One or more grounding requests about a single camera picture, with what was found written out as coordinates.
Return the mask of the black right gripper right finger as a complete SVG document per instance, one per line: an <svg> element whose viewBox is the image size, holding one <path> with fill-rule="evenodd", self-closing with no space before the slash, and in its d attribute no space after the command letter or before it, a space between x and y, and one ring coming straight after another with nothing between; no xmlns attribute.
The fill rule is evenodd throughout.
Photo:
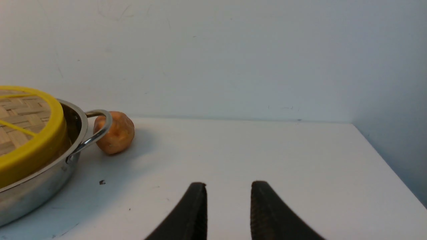
<svg viewBox="0 0 427 240"><path fill-rule="evenodd" d="M323 240L279 197L266 181L251 186L253 240Z"/></svg>

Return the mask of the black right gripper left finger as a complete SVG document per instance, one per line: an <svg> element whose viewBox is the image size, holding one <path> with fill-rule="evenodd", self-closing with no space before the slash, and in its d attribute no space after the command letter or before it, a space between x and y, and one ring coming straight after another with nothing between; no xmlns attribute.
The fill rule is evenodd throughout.
<svg viewBox="0 0 427 240"><path fill-rule="evenodd" d="M145 239L206 240L207 221L206 184L193 182L175 208Z"/></svg>

